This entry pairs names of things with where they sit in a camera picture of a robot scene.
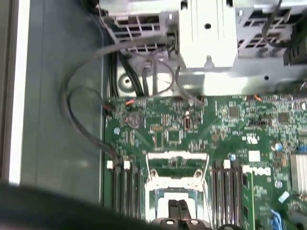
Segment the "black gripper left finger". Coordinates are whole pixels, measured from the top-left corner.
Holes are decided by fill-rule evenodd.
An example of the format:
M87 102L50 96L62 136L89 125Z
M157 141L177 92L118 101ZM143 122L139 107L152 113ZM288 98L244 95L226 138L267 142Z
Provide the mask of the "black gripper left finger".
M179 204L177 200L158 201L156 218L151 220L151 224L161 227L164 230L180 229Z

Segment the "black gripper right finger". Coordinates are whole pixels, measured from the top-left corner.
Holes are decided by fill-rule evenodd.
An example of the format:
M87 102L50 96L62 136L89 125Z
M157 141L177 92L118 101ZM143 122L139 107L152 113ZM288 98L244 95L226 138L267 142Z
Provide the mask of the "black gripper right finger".
M179 229L180 230L210 230L211 225L207 221L192 218L185 200L179 201Z

